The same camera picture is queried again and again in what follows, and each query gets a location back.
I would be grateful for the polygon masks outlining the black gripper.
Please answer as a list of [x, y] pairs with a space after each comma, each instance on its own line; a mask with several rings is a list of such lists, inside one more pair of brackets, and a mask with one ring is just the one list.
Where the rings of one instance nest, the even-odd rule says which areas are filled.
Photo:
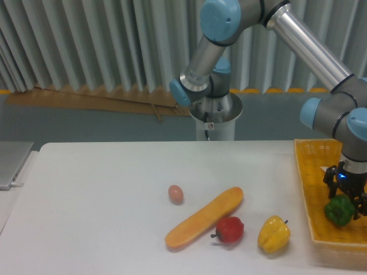
[[329, 188], [329, 199], [334, 198], [339, 188], [350, 201], [348, 216], [357, 220], [366, 216], [366, 173], [354, 173], [345, 169], [346, 162], [340, 161], [337, 166], [328, 167], [323, 182]]

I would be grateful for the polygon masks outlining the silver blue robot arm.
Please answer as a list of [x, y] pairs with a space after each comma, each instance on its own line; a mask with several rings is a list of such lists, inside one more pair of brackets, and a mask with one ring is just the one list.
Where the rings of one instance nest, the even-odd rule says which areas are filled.
[[342, 144], [339, 162], [327, 168], [323, 181], [329, 197], [342, 191], [353, 205], [353, 217], [366, 215], [366, 81], [356, 77], [292, 12], [289, 1], [205, 1], [200, 12], [203, 32], [189, 65], [169, 87], [183, 106], [229, 92], [228, 61], [222, 54], [240, 34], [260, 24], [275, 32], [330, 91], [311, 98], [300, 120]]

